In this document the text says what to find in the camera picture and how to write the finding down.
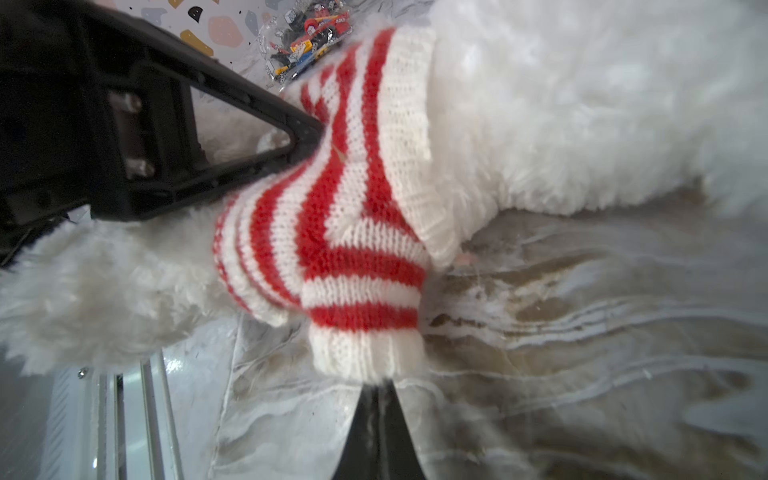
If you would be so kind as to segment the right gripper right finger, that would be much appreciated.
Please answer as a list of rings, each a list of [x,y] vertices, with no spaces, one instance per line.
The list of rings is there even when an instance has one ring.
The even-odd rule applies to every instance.
[[[387,381],[377,388],[377,467],[379,479],[425,480],[397,395]]]

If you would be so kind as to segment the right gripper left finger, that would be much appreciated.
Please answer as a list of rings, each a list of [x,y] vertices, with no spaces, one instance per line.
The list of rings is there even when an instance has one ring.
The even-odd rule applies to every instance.
[[[333,480],[374,480],[379,477],[379,388],[362,388],[346,443]]]

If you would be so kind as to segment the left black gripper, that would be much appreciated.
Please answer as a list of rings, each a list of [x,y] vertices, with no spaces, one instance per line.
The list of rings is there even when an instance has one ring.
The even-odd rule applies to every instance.
[[[192,92],[288,136],[206,167]],[[147,220],[287,170],[322,124],[150,23],[94,1],[1,4],[1,252],[69,210]]]

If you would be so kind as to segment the red white striped sweater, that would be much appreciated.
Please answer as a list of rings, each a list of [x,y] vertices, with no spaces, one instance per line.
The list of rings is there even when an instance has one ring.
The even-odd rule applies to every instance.
[[[319,147],[234,194],[217,220],[229,294],[273,326],[307,316],[323,374],[374,384],[424,364],[424,282],[460,246],[431,172],[434,46],[427,28],[388,28],[288,87],[283,98],[323,124]]]

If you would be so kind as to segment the white teddy bear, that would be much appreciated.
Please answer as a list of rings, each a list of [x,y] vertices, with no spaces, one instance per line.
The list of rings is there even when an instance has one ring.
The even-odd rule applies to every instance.
[[[460,246],[499,213],[571,216],[679,189],[767,219],[763,1],[438,1],[432,175]],[[213,254],[232,196],[145,222],[63,223],[1,275],[1,342],[27,372],[118,368],[242,314]]]

